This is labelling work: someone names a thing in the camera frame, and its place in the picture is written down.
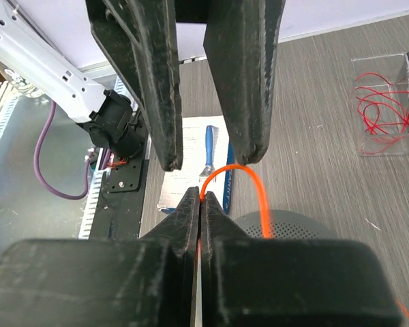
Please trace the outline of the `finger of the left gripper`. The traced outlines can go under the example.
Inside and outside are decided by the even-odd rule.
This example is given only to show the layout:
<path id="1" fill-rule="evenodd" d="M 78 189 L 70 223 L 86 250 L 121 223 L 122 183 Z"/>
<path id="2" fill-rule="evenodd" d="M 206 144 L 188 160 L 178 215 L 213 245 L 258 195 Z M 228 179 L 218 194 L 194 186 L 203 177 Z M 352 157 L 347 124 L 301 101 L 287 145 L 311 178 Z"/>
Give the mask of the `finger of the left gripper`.
<path id="1" fill-rule="evenodd" d="M 284 1 L 212 1 L 204 49 L 234 157 L 256 164 L 269 147 Z"/>
<path id="2" fill-rule="evenodd" d="M 145 120 L 162 170 L 183 163 L 174 1 L 86 1 L 91 34 Z"/>

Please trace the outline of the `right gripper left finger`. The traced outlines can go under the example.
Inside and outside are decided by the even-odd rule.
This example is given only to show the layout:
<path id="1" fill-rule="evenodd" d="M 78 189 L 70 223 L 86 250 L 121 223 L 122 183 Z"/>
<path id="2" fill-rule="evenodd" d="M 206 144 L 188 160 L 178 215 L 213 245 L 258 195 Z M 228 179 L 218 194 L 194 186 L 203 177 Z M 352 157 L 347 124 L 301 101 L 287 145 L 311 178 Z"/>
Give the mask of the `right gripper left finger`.
<path id="1" fill-rule="evenodd" d="M 0 326 L 189 326 L 199 211 L 191 187 L 139 239 L 14 243 L 0 257 Z"/>

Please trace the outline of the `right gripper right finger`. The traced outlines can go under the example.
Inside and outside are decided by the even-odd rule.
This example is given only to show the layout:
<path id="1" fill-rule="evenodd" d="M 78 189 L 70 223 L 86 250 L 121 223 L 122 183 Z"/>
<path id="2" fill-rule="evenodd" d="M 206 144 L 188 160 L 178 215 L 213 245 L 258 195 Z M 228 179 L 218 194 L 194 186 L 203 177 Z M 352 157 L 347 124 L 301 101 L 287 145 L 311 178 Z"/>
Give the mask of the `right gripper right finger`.
<path id="1" fill-rule="evenodd" d="M 338 238 L 253 238 L 213 193 L 200 204 L 205 326 L 399 326 L 372 249 Z"/>

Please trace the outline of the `grey cable spool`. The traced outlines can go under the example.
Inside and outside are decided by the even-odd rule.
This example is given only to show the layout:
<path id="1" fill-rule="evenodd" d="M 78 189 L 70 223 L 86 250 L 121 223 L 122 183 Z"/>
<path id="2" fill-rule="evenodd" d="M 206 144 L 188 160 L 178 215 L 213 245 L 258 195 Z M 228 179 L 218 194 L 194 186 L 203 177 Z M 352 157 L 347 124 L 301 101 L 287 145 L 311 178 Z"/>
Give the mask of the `grey cable spool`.
<path id="1" fill-rule="evenodd" d="M 249 236 L 262 238 L 260 212 L 241 216 L 234 221 Z M 336 239 L 337 236 L 317 221 L 292 211 L 272 210 L 271 231 L 276 239 Z"/>

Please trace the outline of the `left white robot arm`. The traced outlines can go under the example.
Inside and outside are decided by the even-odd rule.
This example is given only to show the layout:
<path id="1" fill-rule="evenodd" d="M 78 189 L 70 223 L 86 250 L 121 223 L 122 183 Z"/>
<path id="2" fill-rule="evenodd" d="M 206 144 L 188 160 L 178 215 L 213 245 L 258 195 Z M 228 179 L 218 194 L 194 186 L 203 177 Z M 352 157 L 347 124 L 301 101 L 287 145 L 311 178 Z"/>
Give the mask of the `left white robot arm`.
<path id="1" fill-rule="evenodd" d="M 234 157 L 259 162 L 269 147 L 283 1 L 87 1 L 91 34 L 138 104 L 163 170 L 183 163 L 177 24 L 206 26 L 204 50 Z M 0 62 L 45 92 L 94 145 L 140 149 L 126 98 L 105 89 L 0 1 Z"/>

